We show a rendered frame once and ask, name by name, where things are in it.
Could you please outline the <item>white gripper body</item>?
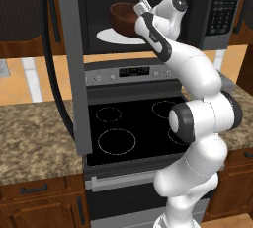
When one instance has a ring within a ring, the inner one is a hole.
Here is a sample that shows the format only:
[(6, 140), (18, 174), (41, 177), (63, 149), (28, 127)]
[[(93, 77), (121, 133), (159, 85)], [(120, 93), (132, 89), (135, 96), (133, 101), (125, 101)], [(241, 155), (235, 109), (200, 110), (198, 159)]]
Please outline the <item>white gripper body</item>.
[(134, 12), (141, 16), (144, 13), (150, 13), (152, 8), (147, 0), (139, 0), (139, 2), (133, 6)]

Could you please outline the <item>brown wooden bowl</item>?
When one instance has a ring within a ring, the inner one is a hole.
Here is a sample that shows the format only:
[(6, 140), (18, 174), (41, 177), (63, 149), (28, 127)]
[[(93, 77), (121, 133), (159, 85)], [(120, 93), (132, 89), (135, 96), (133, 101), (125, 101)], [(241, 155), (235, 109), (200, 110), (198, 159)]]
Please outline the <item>brown wooden bowl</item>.
[(136, 38), (134, 25), (137, 14), (133, 10), (133, 3), (117, 2), (110, 7), (110, 17), (113, 29), (120, 35)]

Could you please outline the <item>white microwave turntable plate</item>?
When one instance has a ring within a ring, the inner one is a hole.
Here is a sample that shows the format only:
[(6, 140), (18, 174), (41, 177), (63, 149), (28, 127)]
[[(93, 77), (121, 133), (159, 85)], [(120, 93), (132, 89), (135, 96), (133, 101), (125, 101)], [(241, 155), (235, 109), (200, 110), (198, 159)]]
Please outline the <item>white microwave turntable plate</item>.
[(117, 33), (113, 28), (104, 29), (97, 32), (96, 37), (104, 42), (123, 45), (140, 45), (145, 44), (141, 38), (130, 38)]

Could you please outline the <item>grey black microwave oven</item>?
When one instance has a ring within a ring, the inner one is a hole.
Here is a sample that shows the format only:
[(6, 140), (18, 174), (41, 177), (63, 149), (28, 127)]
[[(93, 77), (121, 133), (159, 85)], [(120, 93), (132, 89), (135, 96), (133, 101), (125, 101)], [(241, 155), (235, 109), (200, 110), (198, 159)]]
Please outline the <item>grey black microwave oven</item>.
[[(83, 51), (86, 54), (148, 51), (149, 46), (113, 44), (99, 40), (97, 32), (112, 28), (110, 7), (117, 2), (139, 0), (78, 0)], [(147, 0), (156, 6), (162, 0)], [(225, 49), (239, 0), (186, 0), (188, 9), (178, 41), (201, 50)]]

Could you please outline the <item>grey microwave door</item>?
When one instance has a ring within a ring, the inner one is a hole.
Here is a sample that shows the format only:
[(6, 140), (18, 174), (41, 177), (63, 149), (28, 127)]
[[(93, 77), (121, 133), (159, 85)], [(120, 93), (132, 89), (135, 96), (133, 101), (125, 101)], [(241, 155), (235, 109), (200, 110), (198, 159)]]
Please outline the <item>grey microwave door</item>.
[(78, 0), (59, 0), (73, 101), (73, 125), (78, 155), (92, 152), (88, 99)]

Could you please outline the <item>steel oven door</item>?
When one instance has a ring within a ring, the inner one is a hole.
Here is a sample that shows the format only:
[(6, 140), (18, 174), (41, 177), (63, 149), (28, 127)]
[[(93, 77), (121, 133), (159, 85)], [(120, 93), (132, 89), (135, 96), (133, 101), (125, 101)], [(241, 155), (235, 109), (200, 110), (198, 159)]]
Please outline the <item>steel oven door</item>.
[(167, 199), (153, 182), (92, 192), (91, 178), (85, 180), (91, 228), (152, 228), (165, 209)]

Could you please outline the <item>brown wooden base cupboard door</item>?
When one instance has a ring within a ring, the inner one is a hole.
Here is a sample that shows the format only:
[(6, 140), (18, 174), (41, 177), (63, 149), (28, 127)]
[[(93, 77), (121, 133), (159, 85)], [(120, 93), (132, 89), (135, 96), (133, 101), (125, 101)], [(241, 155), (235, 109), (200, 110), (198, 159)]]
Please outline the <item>brown wooden base cupboard door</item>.
[[(82, 199), (81, 225), (77, 197)], [(0, 204), (0, 228), (91, 228), (83, 191)]]
[(208, 204), (204, 222), (250, 213), (253, 209), (253, 169), (219, 173), (219, 182)]

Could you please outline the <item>black steel stove with hob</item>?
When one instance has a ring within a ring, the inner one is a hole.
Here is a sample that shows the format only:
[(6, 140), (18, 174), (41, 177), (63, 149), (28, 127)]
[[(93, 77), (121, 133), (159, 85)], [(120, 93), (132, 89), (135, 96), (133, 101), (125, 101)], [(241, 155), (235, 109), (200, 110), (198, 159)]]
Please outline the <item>black steel stove with hob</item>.
[[(157, 172), (188, 150), (190, 145), (172, 132), (169, 113), (173, 106), (189, 101), (175, 75), (166, 76), (167, 70), (155, 59), (86, 64), (92, 152), (84, 162), (85, 180)], [(211, 192), (193, 209), (199, 225)]]

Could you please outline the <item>brown wooden drawer front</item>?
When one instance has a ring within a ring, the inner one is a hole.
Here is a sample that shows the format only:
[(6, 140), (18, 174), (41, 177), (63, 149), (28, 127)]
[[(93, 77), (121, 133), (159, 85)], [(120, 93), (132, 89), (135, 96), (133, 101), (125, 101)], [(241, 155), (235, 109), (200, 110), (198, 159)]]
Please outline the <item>brown wooden drawer front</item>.
[[(25, 187), (27, 189), (33, 189), (42, 187), (43, 184), (47, 184), (47, 190), (20, 194), (20, 188)], [(62, 193), (74, 190), (84, 190), (84, 178), (82, 174), (56, 177), (38, 181), (30, 181), (6, 186), (0, 186), (0, 202), (9, 200), (19, 200), (23, 198), (31, 198), (35, 196), (48, 195), (54, 193)]]
[(245, 152), (253, 153), (253, 147), (229, 151), (225, 160), (224, 171), (234, 173), (253, 170), (253, 158), (246, 158)]

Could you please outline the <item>dark wooden wall cupboard door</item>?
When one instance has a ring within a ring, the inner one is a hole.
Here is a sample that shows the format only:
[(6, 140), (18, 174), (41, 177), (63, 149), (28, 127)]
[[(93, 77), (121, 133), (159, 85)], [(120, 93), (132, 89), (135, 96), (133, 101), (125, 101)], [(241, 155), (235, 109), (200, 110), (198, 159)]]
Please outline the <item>dark wooden wall cupboard door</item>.
[(0, 58), (44, 56), (40, 0), (0, 0)]
[(239, 0), (238, 7), (236, 11), (236, 16), (234, 18), (231, 36), (230, 36), (230, 45), (242, 45), (242, 44), (252, 44), (253, 43), (253, 0), (249, 0), (248, 7), (246, 9), (246, 14), (242, 22), (240, 33), (234, 34), (233, 28), (237, 25), (239, 15), (243, 6), (244, 0)]

